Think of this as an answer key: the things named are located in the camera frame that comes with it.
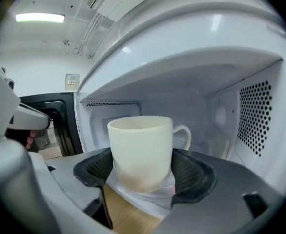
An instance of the mug handle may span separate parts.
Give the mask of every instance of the mug handle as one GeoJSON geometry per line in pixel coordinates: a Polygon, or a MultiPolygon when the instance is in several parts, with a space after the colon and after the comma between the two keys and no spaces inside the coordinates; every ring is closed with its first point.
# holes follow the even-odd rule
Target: mug handle
{"type": "Polygon", "coordinates": [[[185,130],[185,132],[186,132],[186,142],[185,142],[183,149],[188,150],[190,148],[191,140],[192,140],[192,134],[191,134],[191,131],[189,130],[189,128],[187,126],[184,126],[184,125],[178,125],[178,126],[173,128],[172,132],[175,133],[181,129],[185,130]]]}

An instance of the ceiling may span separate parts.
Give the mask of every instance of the ceiling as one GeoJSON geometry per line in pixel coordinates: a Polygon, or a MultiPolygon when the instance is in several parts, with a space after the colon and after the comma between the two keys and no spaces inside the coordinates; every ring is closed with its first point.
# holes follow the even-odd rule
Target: ceiling
{"type": "MultiPolygon", "coordinates": [[[[8,10],[0,26],[0,54],[12,50],[29,48],[64,48],[69,41],[69,51],[81,43],[88,24],[96,14],[84,0],[16,0],[8,10]],[[65,15],[64,23],[16,22],[15,14],[45,12],[65,15]]],[[[83,51],[94,49],[114,22],[106,18],[83,51]]]]}

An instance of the wall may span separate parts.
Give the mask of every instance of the wall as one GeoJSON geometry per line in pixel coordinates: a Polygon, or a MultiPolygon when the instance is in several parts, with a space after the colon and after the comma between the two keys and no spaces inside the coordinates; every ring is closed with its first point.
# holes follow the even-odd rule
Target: wall
{"type": "Polygon", "coordinates": [[[66,74],[79,74],[80,82],[92,67],[87,56],[64,50],[11,51],[0,54],[0,66],[15,82],[17,96],[65,91],[66,74]]]}

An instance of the black slot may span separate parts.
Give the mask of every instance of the black slot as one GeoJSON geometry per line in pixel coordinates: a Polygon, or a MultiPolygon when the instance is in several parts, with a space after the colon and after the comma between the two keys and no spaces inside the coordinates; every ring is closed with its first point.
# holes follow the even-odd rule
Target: black slot
{"type": "Polygon", "coordinates": [[[268,208],[266,202],[259,195],[259,193],[245,194],[243,195],[243,199],[254,218],[259,217],[268,208]]]}
{"type": "Polygon", "coordinates": [[[48,166],[47,168],[49,169],[50,172],[56,169],[56,168],[53,167],[53,166],[48,166]]]}

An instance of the ceramic mug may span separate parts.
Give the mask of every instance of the ceramic mug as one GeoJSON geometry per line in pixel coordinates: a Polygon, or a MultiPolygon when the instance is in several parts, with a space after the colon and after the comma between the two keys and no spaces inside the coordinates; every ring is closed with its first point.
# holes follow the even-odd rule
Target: ceramic mug
{"type": "Polygon", "coordinates": [[[185,130],[185,150],[191,132],[184,126],[173,128],[163,116],[135,116],[111,121],[108,125],[114,167],[123,186],[130,191],[149,193],[161,188],[171,167],[172,135],[185,130]]]}

